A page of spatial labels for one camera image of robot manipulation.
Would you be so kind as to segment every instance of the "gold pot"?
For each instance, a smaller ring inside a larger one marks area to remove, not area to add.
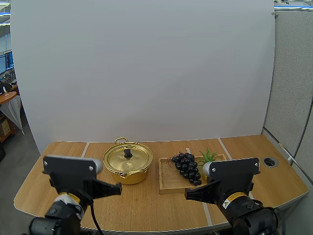
[[[125,137],[115,140],[115,144],[104,155],[103,163],[112,172],[113,178],[124,185],[134,185],[147,177],[153,160],[151,150],[140,143],[128,142]]]

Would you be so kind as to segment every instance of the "grape bunch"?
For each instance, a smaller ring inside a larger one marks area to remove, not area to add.
[[[195,156],[190,153],[179,153],[172,158],[172,162],[175,163],[176,169],[185,178],[189,179],[189,182],[193,185],[201,185],[201,174],[197,168],[198,163],[195,162]]]

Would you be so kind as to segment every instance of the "yellow label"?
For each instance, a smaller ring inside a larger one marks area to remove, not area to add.
[[[223,207],[226,209],[233,200],[241,196],[246,196],[246,194],[243,192],[233,193],[223,202]]]
[[[80,202],[80,199],[79,199],[77,196],[75,196],[74,194],[69,193],[69,196],[70,196],[71,198],[73,198],[77,203]]]
[[[236,192],[232,195],[230,195],[227,199],[232,202],[233,200],[235,200],[237,197],[241,197],[241,196],[246,196],[246,194],[244,192]]]

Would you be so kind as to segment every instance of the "white backdrop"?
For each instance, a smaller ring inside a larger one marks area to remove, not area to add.
[[[272,0],[15,0],[11,9],[16,76],[40,152],[53,141],[261,133]]]

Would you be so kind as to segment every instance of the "wooden tray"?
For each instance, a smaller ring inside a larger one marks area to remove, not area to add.
[[[203,160],[204,157],[195,157],[195,161],[199,164],[200,160]],[[219,154],[216,158],[216,161],[226,160],[224,154]],[[203,184],[206,184],[206,179],[202,172],[202,166],[198,166],[199,173],[201,174],[202,184],[199,186],[194,186],[189,182],[188,179],[184,179],[180,175],[179,170],[176,169],[175,163],[168,158],[159,158],[158,159],[158,176],[160,181],[160,194],[171,194],[171,193],[185,193],[185,188],[195,189]]]

